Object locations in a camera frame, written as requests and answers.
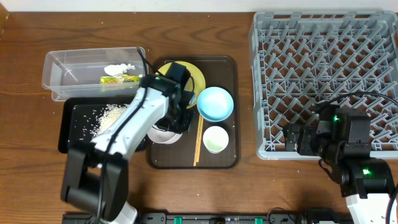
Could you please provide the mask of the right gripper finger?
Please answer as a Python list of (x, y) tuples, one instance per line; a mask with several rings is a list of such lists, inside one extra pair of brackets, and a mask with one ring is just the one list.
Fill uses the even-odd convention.
[(313, 128), (303, 128), (300, 133), (300, 138), (298, 140), (297, 151), (300, 155), (312, 155), (313, 151), (311, 148), (311, 143), (313, 139)]
[(302, 126), (300, 124), (288, 124), (284, 128), (285, 149), (294, 150), (299, 141)]

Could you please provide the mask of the pink bowl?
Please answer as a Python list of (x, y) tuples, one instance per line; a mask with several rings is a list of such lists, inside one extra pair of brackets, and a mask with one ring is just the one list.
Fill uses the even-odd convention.
[(173, 144), (182, 137), (182, 134), (157, 129), (155, 126), (150, 128), (147, 135), (152, 142), (157, 144)]

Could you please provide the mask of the white cup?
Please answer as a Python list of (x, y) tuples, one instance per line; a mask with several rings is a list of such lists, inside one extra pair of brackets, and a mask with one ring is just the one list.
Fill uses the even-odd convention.
[(211, 126), (203, 133), (203, 143), (210, 153), (217, 154), (228, 146), (229, 135), (224, 128)]

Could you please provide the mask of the green snack wrapper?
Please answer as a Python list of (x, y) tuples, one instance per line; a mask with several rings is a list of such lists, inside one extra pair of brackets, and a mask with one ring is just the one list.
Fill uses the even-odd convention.
[(135, 75), (118, 75), (118, 76), (109, 76), (109, 77), (100, 77), (100, 84), (117, 84), (117, 83), (135, 83), (139, 82), (140, 77)]

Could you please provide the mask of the pile of rice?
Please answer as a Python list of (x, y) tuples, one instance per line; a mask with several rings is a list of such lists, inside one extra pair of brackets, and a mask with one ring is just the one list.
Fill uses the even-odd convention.
[(82, 137), (90, 140), (106, 131), (127, 109), (127, 104), (94, 105), (83, 115)]

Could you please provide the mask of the white napkin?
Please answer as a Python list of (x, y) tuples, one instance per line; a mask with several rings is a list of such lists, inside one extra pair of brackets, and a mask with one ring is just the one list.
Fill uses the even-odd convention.
[(127, 74), (129, 70), (135, 70), (136, 67), (132, 64), (119, 64), (119, 65), (108, 65), (104, 67), (104, 72), (112, 77)]

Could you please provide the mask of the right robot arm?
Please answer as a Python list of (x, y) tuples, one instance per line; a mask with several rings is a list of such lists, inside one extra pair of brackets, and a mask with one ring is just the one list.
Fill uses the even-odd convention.
[(340, 186), (354, 223), (397, 223), (397, 186), (389, 164), (370, 155), (368, 122), (320, 126), (321, 131), (287, 125), (286, 149), (319, 157), (318, 165)]

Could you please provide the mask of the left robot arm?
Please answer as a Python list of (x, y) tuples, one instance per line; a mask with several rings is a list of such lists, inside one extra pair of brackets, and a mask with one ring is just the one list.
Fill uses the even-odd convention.
[(69, 144), (61, 199), (90, 212), (90, 223), (134, 223), (137, 210), (129, 204), (129, 160), (153, 126), (186, 131), (187, 106), (196, 96), (188, 78), (146, 75), (131, 104), (104, 132), (88, 142)]

